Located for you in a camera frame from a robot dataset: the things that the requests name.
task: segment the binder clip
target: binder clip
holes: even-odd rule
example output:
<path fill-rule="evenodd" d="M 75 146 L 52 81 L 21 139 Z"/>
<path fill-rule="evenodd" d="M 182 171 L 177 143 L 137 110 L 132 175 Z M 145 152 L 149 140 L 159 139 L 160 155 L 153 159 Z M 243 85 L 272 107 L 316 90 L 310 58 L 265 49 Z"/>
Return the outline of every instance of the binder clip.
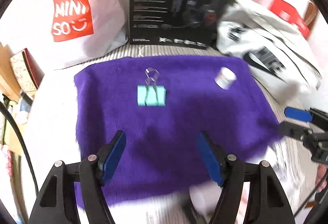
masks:
<path fill-rule="evenodd" d="M 165 106 L 166 90 L 164 86 L 157 86 L 159 72 L 154 68 L 148 68 L 146 69 L 146 76 L 146 85 L 138 85 L 138 105 Z"/>

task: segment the white plastic bag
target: white plastic bag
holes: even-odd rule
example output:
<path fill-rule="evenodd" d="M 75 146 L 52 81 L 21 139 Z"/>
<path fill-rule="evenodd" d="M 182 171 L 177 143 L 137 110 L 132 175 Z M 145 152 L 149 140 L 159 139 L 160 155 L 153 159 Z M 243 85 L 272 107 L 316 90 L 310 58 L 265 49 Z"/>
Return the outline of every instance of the white plastic bag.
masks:
<path fill-rule="evenodd" d="M 218 26 L 218 50 L 244 59 L 279 102 L 319 88 L 321 74 L 302 34 L 252 0 L 234 0 Z"/>
<path fill-rule="evenodd" d="M 44 71 L 69 67 L 126 43 L 118 0 L 13 0 L 0 20 L 0 40 L 28 48 Z"/>

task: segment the black cable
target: black cable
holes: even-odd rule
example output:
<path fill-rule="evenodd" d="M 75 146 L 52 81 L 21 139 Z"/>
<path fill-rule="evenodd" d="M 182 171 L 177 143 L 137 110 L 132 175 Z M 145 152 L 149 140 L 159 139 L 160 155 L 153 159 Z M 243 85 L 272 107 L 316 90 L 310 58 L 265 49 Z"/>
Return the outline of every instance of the black cable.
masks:
<path fill-rule="evenodd" d="M 301 206 L 295 212 L 294 217 L 296 217 L 301 212 L 301 210 L 303 209 L 303 207 L 308 203 L 308 201 L 316 193 L 316 191 L 318 190 L 318 188 L 320 187 L 320 185 L 327 179 L 327 177 L 328 177 L 328 169 L 327 169 L 326 173 L 324 174 L 324 176 L 322 177 L 321 181 L 315 186 L 315 188 L 311 191 L 311 193 L 309 194 L 309 196 L 306 197 L 306 199 L 304 200 L 304 202 L 301 204 Z"/>
<path fill-rule="evenodd" d="M 4 95 L 4 94 L 2 94 L 2 95 L 4 97 L 5 108 L 8 109 L 10 100 L 6 95 Z M 7 121 L 4 121 L 4 124 L 3 124 L 3 127 L 2 127 L 2 132 L 1 132 L 1 137 L 0 137 L 0 144 L 4 144 L 6 126 L 7 126 Z"/>
<path fill-rule="evenodd" d="M 28 167 L 30 168 L 30 171 L 31 171 L 31 174 L 32 174 L 32 178 L 33 178 L 33 181 L 34 181 L 34 187 L 35 187 L 35 194 L 38 195 L 39 193 L 39 188 L 38 188 L 38 184 L 36 182 L 36 177 L 35 177 L 35 174 L 34 174 L 34 170 L 33 170 L 33 167 L 32 167 L 32 163 L 31 163 L 31 159 L 30 159 L 30 155 L 28 154 L 28 151 L 27 151 L 27 148 L 26 148 L 26 145 L 25 145 L 25 142 L 23 140 L 23 137 L 22 137 L 22 134 L 21 132 L 19 131 L 19 128 L 13 118 L 13 116 L 9 113 L 9 111 L 5 108 L 4 104 L 2 102 L 0 102 L 0 112 L 5 116 L 5 118 L 8 120 L 8 122 L 10 123 L 10 125 L 12 126 L 12 128 L 14 129 L 17 137 L 18 137 L 18 140 L 19 140 L 19 143 L 21 144 L 22 146 L 22 149 L 23 149 L 23 152 L 24 152 L 24 155 L 26 157 L 26 160 L 27 160 L 27 164 L 28 164 Z"/>

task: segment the black product box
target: black product box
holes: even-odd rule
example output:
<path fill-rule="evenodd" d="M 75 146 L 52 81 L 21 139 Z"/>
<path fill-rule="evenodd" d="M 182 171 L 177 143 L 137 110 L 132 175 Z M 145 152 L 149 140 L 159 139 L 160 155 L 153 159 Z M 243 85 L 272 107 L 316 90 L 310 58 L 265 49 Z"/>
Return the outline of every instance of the black product box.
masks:
<path fill-rule="evenodd" d="M 130 43 L 205 49 L 228 0 L 130 0 Z"/>

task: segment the red box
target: red box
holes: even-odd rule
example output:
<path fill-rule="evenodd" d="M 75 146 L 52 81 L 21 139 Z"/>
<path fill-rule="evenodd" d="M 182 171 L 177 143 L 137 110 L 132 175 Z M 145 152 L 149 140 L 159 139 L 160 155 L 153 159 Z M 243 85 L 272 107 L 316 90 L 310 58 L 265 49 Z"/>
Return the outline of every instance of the red box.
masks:
<path fill-rule="evenodd" d="M 304 23 L 304 20 L 300 17 L 296 8 L 288 4 L 283 0 L 273 0 L 273 3 L 269 10 L 277 15 L 282 20 L 287 21 L 290 24 L 296 25 L 298 30 L 302 33 L 306 39 L 309 36 L 310 30 Z"/>

